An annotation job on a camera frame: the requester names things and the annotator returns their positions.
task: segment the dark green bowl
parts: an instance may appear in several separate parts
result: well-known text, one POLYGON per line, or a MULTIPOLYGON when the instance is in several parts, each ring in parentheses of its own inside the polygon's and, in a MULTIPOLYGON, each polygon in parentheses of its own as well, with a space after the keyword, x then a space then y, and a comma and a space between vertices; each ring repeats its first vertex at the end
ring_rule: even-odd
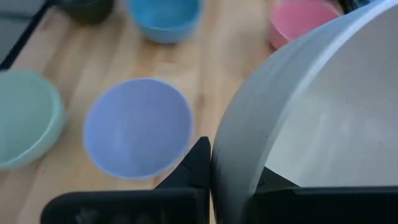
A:
POLYGON ((55 0, 55 4, 79 23, 99 24, 112 12, 114 0, 55 0))

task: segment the purple bowl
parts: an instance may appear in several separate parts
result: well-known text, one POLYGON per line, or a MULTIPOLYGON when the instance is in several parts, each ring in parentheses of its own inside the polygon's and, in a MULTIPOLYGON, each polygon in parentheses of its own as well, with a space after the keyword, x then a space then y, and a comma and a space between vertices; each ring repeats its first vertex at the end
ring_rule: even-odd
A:
POLYGON ((143 179, 160 174, 188 149, 192 111, 169 84, 150 78, 122 82, 90 109, 84 146, 101 170, 143 179))

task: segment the bowl rim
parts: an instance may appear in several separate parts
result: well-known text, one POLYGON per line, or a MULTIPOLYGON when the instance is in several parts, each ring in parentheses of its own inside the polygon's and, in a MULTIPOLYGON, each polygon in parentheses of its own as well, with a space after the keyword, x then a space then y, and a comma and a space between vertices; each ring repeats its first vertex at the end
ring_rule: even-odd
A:
POLYGON ((140 81, 152 81, 152 82, 157 82, 160 83, 162 85, 165 85, 169 88, 171 88, 172 90, 176 91, 178 93, 178 95, 181 97, 181 100, 184 103, 184 106, 186 107, 187 111, 188 111, 188 115, 189 115, 189 130, 188 130, 188 138, 185 140, 184 144, 182 144, 182 147, 180 149, 180 151, 178 152, 179 157, 181 155, 184 155, 184 152, 186 150, 190 150, 189 149, 189 145, 190 145, 190 141, 195 133, 195 120, 193 117, 193 111, 192 108, 190 107, 190 104, 186 98, 186 96, 177 88, 175 88, 174 86, 172 86, 171 84, 163 81, 162 79, 159 78, 133 78, 133 79, 129 79, 129 80, 124 80, 123 82, 117 83, 114 86, 112 86, 110 89, 106 90, 105 92, 103 92, 102 94, 100 94, 95 101, 91 104, 91 108, 88 110, 87 114, 86 114, 86 118, 85 121, 83 123, 83 147, 85 148, 85 151, 87 152, 87 154, 89 155, 90 160, 94 163, 94 165, 99 168, 100 170, 102 170, 103 172, 114 176, 114 177, 119 177, 122 179, 130 179, 130 180, 142 180, 142 179, 148 179, 151 177, 156 177, 159 174, 163 173, 164 171, 170 169, 171 167, 174 166, 175 161, 178 159, 178 157, 176 157, 174 160, 170 161, 169 164, 167 164, 165 167, 159 169, 158 171, 154 172, 153 174, 149 174, 149 175, 138 175, 138 176, 130 176, 130 175, 120 175, 117 174, 116 172, 111 172, 107 169, 105 169, 101 164, 99 164, 99 162, 94 159, 95 157, 93 157, 92 153, 91 153, 91 149, 87 146, 87 133, 88 133, 88 126, 89 123, 91 123, 91 114, 94 110, 94 108, 96 107, 96 105, 103 100, 103 98, 112 93, 114 90, 118 89, 120 86, 125 85, 127 83, 132 83, 132 82, 140 82, 140 81))
POLYGON ((37 83, 39 83, 39 85, 42 85, 46 89, 46 92, 49 94, 49 97, 52 102, 51 118, 49 119, 49 123, 45 128, 44 132, 41 134, 38 140, 36 140, 36 142, 33 143, 33 145, 31 145, 28 149, 20 153, 18 156, 6 162, 0 162, 0 169, 2 169, 5 167, 9 167, 11 164, 25 157, 28 153, 33 151, 44 140, 44 138, 48 135, 49 132, 51 132, 52 128, 57 122, 62 104, 61 104, 61 97, 57 89, 50 83, 50 81, 48 81, 46 78, 44 78, 41 74, 37 72, 32 72, 28 70, 8 70, 5 72, 0 72, 0 75, 9 75, 9 76, 23 75, 26 77, 27 76, 33 77, 34 79, 37 80, 37 83))
POLYGON ((141 27, 145 27, 146 29, 152 29, 152 30, 160 30, 160 31, 176 31, 176 30, 182 30, 186 29, 187 27, 192 26, 193 24, 196 23, 196 21, 199 20, 201 17, 201 14, 203 12, 203 0, 192 0, 195 1, 198 5, 195 15, 191 19, 183 21, 179 26, 173 26, 173 27, 154 27, 154 26, 148 26, 145 22, 142 22, 141 19, 139 19, 136 16, 136 13, 134 13, 135 7, 133 7, 132 2, 137 1, 137 0, 129 0, 129 5, 128 5, 128 13, 130 15, 130 18, 133 18, 136 23, 138 23, 141 27))

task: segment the wooden surface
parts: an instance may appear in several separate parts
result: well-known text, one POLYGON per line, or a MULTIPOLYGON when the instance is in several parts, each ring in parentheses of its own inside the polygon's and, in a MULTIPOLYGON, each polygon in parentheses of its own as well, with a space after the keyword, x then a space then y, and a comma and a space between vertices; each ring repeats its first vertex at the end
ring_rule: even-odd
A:
POLYGON ((35 70, 51 80, 65 101, 68 123, 42 159, 0 171, 0 222, 36 224, 43 206, 62 193, 151 189, 172 171, 153 179, 123 180, 102 173, 88 158, 81 139, 83 120, 93 100, 115 83, 160 77, 173 84, 195 113, 192 143, 199 136, 213 142, 234 92, 270 54, 267 1, 206 0, 195 35, 174 46, 144 40, 123 2, 96 27, 79 26, 50 9, 13 68, 35 70))

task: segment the pink bowl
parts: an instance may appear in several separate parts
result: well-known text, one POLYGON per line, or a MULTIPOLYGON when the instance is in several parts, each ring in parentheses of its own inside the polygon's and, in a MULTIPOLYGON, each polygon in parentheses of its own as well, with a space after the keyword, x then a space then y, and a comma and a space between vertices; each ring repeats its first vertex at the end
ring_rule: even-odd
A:
POLYGON ((287 0, 270 15, 270 43, 279 49, 289 41, 336 19, 340 13, 322 0, 287 0))

